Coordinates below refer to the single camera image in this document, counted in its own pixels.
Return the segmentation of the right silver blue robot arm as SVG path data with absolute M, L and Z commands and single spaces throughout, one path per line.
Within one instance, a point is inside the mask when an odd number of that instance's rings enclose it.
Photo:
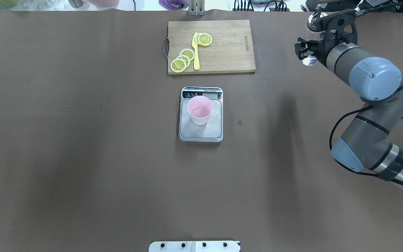
M 353 120 L 329 148 L 334 161 L 358 175 L 376 177 L 403 187 L 403 148 L 387 137 L 403 121 L 403 77 L 389 60 L 352 42 L 334 42 L 323 51 L 324 41 L 298 38 L 295 53 L 303 60 L 315 57 L 347 84 L 363 107 L 338 121 Z

